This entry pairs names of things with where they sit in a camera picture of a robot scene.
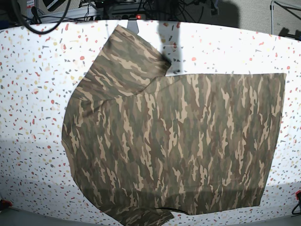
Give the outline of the red clamp right corner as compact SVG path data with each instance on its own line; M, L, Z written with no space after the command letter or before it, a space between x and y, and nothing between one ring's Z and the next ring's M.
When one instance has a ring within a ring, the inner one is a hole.
M297 191L297 192L295 193L295 196L296 196L296 199L297 199L299 202L301 202L301 190Z

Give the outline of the white metal stand frame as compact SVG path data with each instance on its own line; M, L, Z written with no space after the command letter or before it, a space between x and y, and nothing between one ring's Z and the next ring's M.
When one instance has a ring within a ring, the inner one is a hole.
M301 31L301 1L272 0L271 33L274 35L293 35Z

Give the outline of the red clamp left corner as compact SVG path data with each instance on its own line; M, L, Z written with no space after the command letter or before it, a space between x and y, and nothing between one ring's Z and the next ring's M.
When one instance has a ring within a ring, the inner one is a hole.
M0 211L12 206L12 203L6 200L0 200Z

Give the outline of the red clamp corner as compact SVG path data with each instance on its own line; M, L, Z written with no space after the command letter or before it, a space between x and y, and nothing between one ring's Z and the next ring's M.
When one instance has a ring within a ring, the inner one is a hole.
M297 199L299 202L301 202L301 190L297 191L297 192L295 193L295 196L296 196L296 199Z
M6 200L0 200L0 211L12 206L12 203Z

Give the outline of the camouflage T-shirt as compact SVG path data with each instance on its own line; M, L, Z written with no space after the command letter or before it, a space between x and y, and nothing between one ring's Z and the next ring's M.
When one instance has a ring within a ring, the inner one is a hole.
M170 66L117 26L66 108L73 180L125 226L258 206L268 179L286 75L167 76Z

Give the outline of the black power strip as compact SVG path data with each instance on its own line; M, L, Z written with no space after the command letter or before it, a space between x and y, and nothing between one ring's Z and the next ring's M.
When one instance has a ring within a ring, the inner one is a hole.
M112 14L108 16L93 16L93 20L129 20L129 19L139 19L145 20L145 14Z

